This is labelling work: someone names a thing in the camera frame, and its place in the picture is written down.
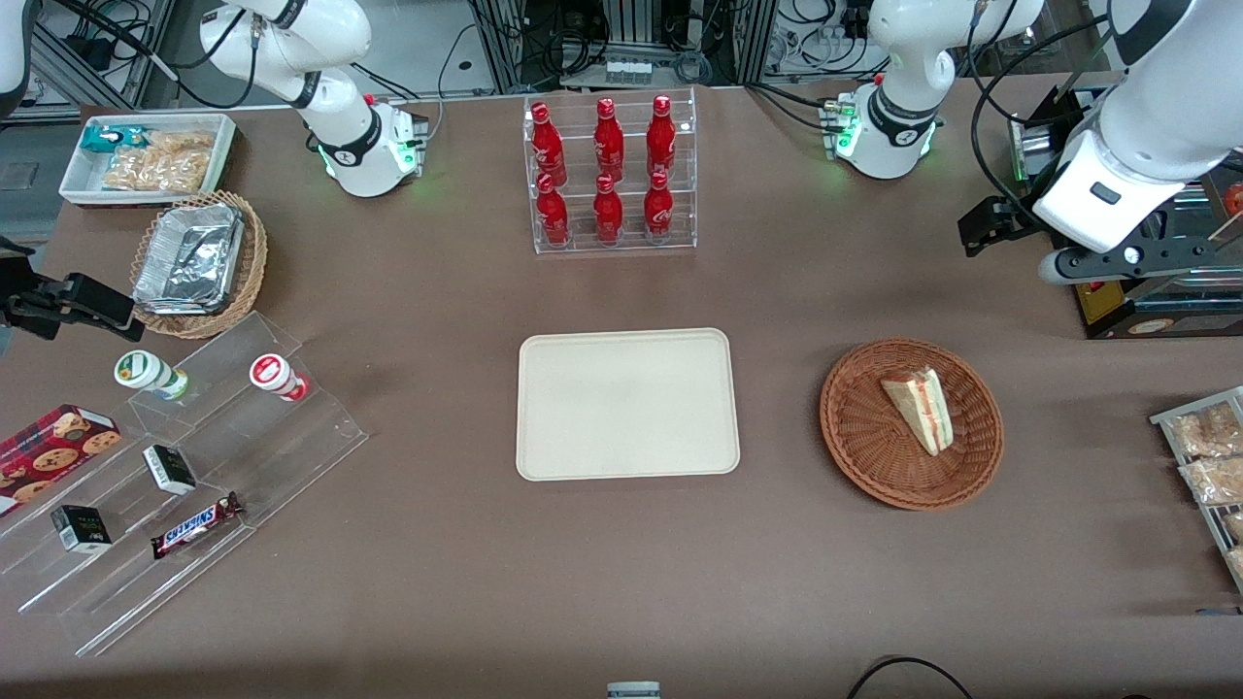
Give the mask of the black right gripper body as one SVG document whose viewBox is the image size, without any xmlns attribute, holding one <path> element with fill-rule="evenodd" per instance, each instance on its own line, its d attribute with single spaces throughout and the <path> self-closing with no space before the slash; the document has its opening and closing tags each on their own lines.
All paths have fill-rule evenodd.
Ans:
<svg viewBox="0 0 1243 699">
<path fill-rule="evenodd" d="M 1 257 L 1 303 L 17 300 L 44 301 L 44 276 L 39 275 L 27 255 Z"/>
</svg>

